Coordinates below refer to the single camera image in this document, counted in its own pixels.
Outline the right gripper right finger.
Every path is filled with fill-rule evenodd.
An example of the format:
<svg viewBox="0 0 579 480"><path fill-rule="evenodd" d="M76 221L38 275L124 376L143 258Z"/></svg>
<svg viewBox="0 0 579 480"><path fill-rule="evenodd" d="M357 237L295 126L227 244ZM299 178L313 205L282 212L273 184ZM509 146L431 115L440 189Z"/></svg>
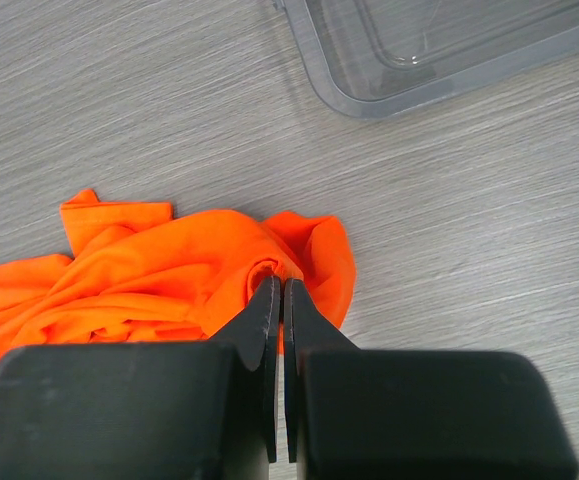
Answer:
<svg viewBox="0 0 579 480"><path fill-rule="evenodd" d="M575 479L547 382L508 351L371 350L284 292L288 455L301 479Z"/></svg>

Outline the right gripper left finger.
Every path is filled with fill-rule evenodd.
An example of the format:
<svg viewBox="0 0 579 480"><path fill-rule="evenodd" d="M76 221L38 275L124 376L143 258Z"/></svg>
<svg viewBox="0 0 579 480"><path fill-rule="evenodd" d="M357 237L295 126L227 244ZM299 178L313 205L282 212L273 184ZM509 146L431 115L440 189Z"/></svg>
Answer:
<svg viewBox="0 0 579 480"><path fill-rule="evenodd" d="M0 359L0 479L265 479L281 285L205 341L26 346Z"/></svg>

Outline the orange t shirt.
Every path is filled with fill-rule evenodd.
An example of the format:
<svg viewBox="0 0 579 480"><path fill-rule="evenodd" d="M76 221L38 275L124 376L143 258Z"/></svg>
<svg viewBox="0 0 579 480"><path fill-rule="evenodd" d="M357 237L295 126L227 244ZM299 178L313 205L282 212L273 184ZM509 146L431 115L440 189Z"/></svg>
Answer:
<svg viewBox="0 0 579 480"><path fill-rule="evenodd" d="M302 280L334 325L352 301L356 266L333 216L234 210L176 217L168 203L62 204L71 251L0 265L0 358L27 345L203 340L271 275Z"/></svg>

